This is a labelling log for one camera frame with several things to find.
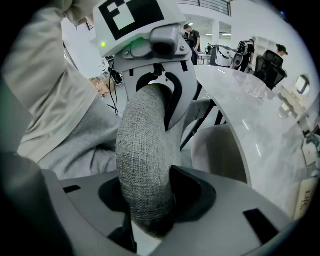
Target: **person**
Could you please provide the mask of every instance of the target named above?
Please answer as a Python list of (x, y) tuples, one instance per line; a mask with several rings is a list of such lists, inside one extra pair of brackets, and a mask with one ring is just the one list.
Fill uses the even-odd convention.
[(239, 70), (241, 72), (245, 72), (248, 65), (252, 65), (252, 61), (254, 60), (255, 53), (255, 41), (254, 39), (250, 39), (249, 41), (244, 41), (247, 44), (247, 54), (243, 56), (243, 60), (240, 66), (234, 68), (235, 70)]
[(62, 38), (65, 17), (77, 26), (92, 18), (99, 2), (55, 0), (40, 9), (20, 32), (1, 70), (4, 82), (33, 115), (18, 153), (59, 179), (116, 170), (121, 118), (65, 59)]
[(285, 46), (283, 46), (283, 45), (281, 45), (281, 44), (277, 44), (276, 47), (277, 47), (277, 52), (276, 52), (276, 53), (277, 53), (279, 56), (283, 57), (284, 55), (288, 55), (287, 49), (286, 49)]
[(208, 43), (208, 45), (207, 45), (207, 47), (206, 47), (205, 54), (210, 55), (210, 54), (211, 54), (211, 49), (212, 49), (212, 46), (211, 46), (210, 43)]
[(198, 54), (201, 52), (201, 46), (200, 46), (200, 34), (198, 31), (194, 30), (189, 24), (184, 25), (183, 29), (189, 33), (189, 39), (193, 42), (192, 46), (192, 63), (193, 65), (198, 64)]

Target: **white marble countertop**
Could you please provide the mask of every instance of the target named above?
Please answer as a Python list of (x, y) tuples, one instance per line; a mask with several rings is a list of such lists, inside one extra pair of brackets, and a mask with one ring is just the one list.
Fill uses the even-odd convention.
[(195, 66), (196, 78), (229, 124), (248, 185), (293, 217), (305, 167), (303, 134), (283, 102), (258, 78), (234, 69)]

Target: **black office chair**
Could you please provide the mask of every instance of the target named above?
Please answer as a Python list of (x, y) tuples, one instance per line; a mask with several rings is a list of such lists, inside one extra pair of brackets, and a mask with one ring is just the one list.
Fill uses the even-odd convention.
[(267, 60), (271, 61), (273, 64), (275, 64), (277, 67), (282, 68), (282, 64), (284, 63), (284, 59), (281, 58), (278, 54), (271, 50), (267, 50), (263, 57), (265, 57)]
[(286, 71), (263, 56), (256, 57), (253, 75), (263, 81), (270, 90), (287, 77)]

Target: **white floor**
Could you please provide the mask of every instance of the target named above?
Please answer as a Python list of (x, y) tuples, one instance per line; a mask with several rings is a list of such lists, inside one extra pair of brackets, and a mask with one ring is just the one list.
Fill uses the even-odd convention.
[[(119, 85), (116, 87), (116, 94), (117, 94), (117, 109), (119, 111), (119, 116), (122, 117), (126, 105), (128, 102), (127, 93), (124, 85)], [(113, 100), (116, 101), (116, 94), (115, 92), (112, 93)], [(207, 92), (202, 89), (199, 98), (208, 98), (206, 95)], [(114, 106), (114, 103), (112, 101), (111, 95), (109, 94), (104, 98), (104, 100), (110, 105)], [(208, 117), (203, 122), (202, 126), (198, 129), (200, 131), (201, 129), (205, 129), (208, 127), (212, 127), (215, 124), (217, 115), (218, 115), (218, 108), (214, 107), (213, 110), (210, 112)], [(189, 132), (192, 130), (192, 127), (195, 125), (196, 121), (190, 124), (187, 129), (185, 130), (183, 134), (182, 141), (185, 139), (185, 137), (189, 134)], [(189, 141), (189, 143), (184, 147), (184, 149), (181, 151), (181, 163), (183, 167), (192, 168), (192, 160), (191, 160), (191, 143), (192, 139)], [(135, 223), (132, 223), (133, 228), (133, 235), (134, 239), (137, 243), (137, 254), (141, 256), (148, 256), (150, 255), (160, 244), (161, 240), (155, 239), (146, 233), (144, 233)]]

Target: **gray knit fabric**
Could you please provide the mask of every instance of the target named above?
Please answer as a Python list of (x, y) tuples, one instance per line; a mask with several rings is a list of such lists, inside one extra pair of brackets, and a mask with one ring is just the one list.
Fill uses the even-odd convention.
[(174, 196), (169, 171), (172, 165), (181, 165), (183, 131), (204, 116), (210, 103), (193, 101), (182, 120), (166, 132), (165, 88), (153, 84), (137, 92), (126, 107), (116, 141), (118, 177), (131, 219), (156, 237), (172, 227)]

